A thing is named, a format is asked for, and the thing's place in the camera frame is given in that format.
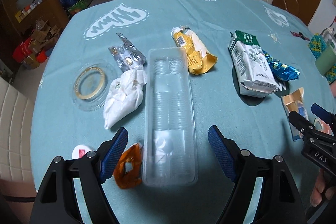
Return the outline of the person's right hand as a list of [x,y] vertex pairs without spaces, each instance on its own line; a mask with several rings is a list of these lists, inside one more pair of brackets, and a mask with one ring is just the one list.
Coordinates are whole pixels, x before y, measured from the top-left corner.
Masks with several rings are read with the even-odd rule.
[[333,195],[335,194],[335,186],[331,186],[329,188],[326,187],[326,179],[324,173],[324,170],[320,168],[319,174],[314,184],[314,188],[310,195],[310,204],[312,207],[317,207],[324,197],[327,200],[331,201]]

